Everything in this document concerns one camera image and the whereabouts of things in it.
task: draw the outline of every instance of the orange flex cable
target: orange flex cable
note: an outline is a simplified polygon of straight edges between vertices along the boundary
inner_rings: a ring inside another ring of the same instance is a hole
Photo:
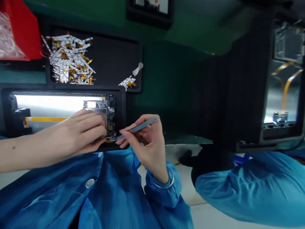
[[[284,64],[282,64],[278,69],[275,70],[274,73],[272,73],[272,76],[277,75],[280,71],[282,71],[283,69],[287,68],[289,65],[293,64],[293,62],[289,61],[289,62],[285,62]]]
[[[286,108],[286,100],[287,100],[287,93],[288,89],[290,87],[291,82],[303,71],[303,69],[298,70],[295,74],[293,74],[286,82],[284,93],[283,93],[283,99],[282,99],[282,111]]]

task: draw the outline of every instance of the electronic component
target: electronic component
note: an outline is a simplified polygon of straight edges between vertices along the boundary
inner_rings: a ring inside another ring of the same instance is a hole
[[[132,74],[134,77],[137,76],[137,74],[139,73],[139,71],[143,68],[143,64],[140,62],[139,63],[139,66],[132,71]],[[123,80],[119,86],[124,86],[125,87],[125,90],[127,91],[127,88],[130,87],[130,88],[133,88],[133,87],[137,87],[136,83],[135,83],[136,79],[135,78],[132,78],[132,76],[126,78],[125,80]]]
[[[276,20],[274,59],[303,63],[305,33],[302,27]]]
[[[92,45],[92,37],[81,40],[72,35],[57,37],[41,36],[44,45],[50,52],[49,60],[53,66],[53,77],[59,83],[93,84],[95,71],[89,66],[93,61],[85,56],[87,48]],[[51,51],[47,40],[52,40]]]
[[[117,133],[115,131],[115,97],[112,95],[102,95],[102,100],[84,100],[83,108],[100,113],[104,118],[107,126],[108,138],[115,138]]]

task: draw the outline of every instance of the yellow strip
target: yellow strip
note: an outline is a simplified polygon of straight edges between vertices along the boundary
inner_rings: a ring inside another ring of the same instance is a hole
[[[302,71],[303,71],[303,69],[298,70],[295,74],[293,74],[293,75],[287,80],[287,83],[286,83],[285,88],[284,88],[283,99],[282,99],[282,111],[284,111],[285,108],[286,108],[287,93],[288,93],[288,89],[289,89],[289,87],[290,87],[290,84],[291,84],[291,82],[295,79],[295,77],[297,77]]]
[[[277,75],[280,71],[282,71],[283,69],[287,68],[289,65],[293,64],[293,62],[289,61],[289,62],[285,62],[284,64],[282,64],[278,69],[275,70],[274,73],[272,73],[273,76]]]
[[[25,117],[25,125],[24,125],[25,128],[29,128],[29,118],[28,117]]]
[[[64,117],[25,117],[25,122],[33,121],[33,122],[61,122],[66,120]]]

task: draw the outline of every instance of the silver bracelet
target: silver bracelet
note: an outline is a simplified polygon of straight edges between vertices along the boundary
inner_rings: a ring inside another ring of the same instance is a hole
[[[172,170],[171,170],[168,166],[166,166],[166,167],[171,171],[173,180],[172,180],[172,182],[169,184],[168,187],[161,187],[161,186],[157,185],[157,184],[153,181],[153,183],[155,184],[155,186],[157,186],[158,188],[161,188],[161,189],[168,189],[168,188],[172,187],[172,185],[174,184],[174,174],[173,174]]]

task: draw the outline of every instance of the left hand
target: left hand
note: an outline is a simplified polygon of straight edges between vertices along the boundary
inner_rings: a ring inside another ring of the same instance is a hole
[[[11,163],[20,169],[32,169],[94,152],[106,141],[105,126],[100,114],[82,109],[63,122],[33,135],[8,139],[10,157],[14,158]]]

